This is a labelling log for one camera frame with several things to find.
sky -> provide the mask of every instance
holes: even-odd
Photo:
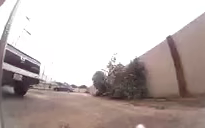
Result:
[[[14,3],[0,8],[0,36]],[[203,12],[205,0],[21,0],[8,42],[49,78],[90,86],[114,53],[128,64]]]

dirt ground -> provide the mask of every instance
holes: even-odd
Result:
[[[5,93],[3,112],[6,128],[205,128],[205,105],[129,103],[45,90],[30,90],[24,98]]]

truck wheel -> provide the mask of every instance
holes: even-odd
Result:
[[[13,89],[16,95],[24,96],[28,91],[28,85],[23,82],[16,81]]]

concrete wall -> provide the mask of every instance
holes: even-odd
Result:
[[[205,94],[205,13],[172,37],[182,62],[188,92]],[[179,96],[176,69],[166,40],[140,58],[147,69],[147,84],[152,97]]]
[[[205,13],[173,36],[182,60],[187,89],[205,93]]]
[[[150,96],[179,96],[173,59],[166,41],[140,57],[147,70],[147,85]]]

pole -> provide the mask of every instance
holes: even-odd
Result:
[[[9,35],[9,30],[11,28],[11,23],[13,21],[14,15],[16,13],[16,10],[18,8],[18,5],[20,3],[20,0],[17,0],[15,6],[13,7],[12,12],[10,13],[9,19],[5,25],[5,28],[3,30],[3,34],[1,36],[0,40],[0,128],[4,128],[3,118],[2,118],[2,108],[1,108],[1,84],[2,84],[2,73],[3,73],[3,62],[4,62],[4,56],[5,56],[5,48],[7,45],[7,38]]]

